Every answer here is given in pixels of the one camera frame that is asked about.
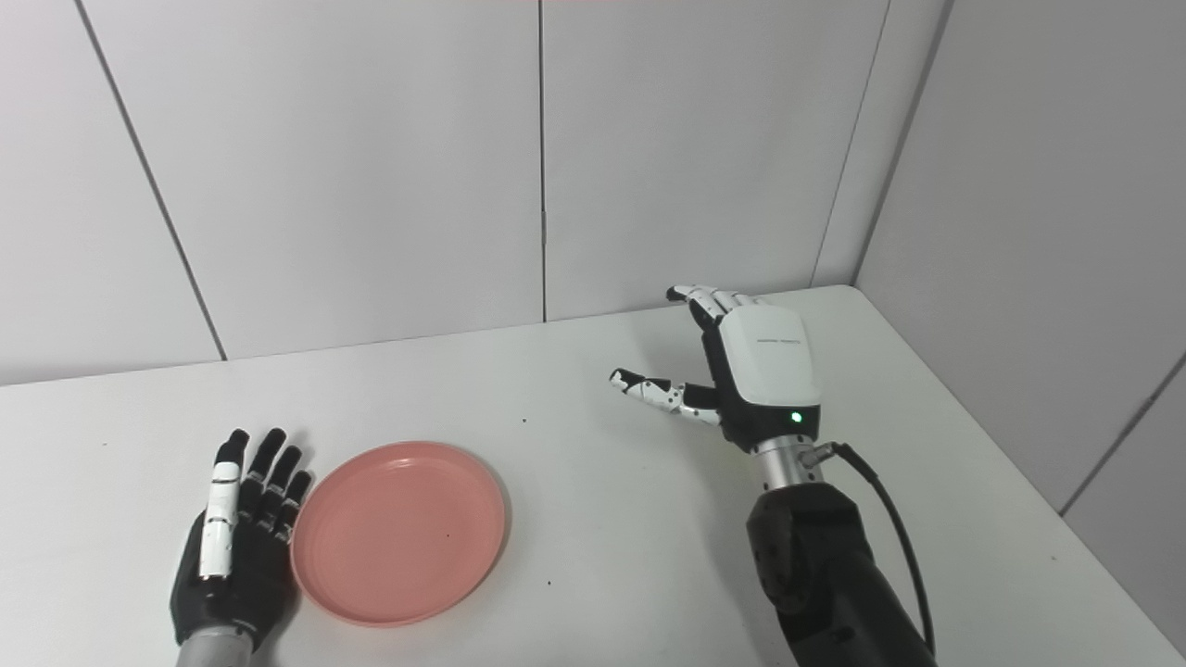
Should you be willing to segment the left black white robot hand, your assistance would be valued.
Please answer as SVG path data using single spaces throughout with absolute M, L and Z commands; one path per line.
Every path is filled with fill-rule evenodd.
M 216 455 L 170 591 L 183 663 L 246 666 L 296 599 L 292 539 L 312 485 L 302 451 L 270 428 L 251 460 L 237 428 Z

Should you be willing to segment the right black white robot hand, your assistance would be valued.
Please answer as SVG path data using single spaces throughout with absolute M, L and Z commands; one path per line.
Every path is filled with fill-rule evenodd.
M 667 299 L 686 303 L 699 324 L 712 385 L 627 369 L 614 369 L 610 385 L 661 412 L 720 427 L 746 453 L 779 436 L 820 439 L 822 390 L 801 315 L 706 284 L 674 284 Z

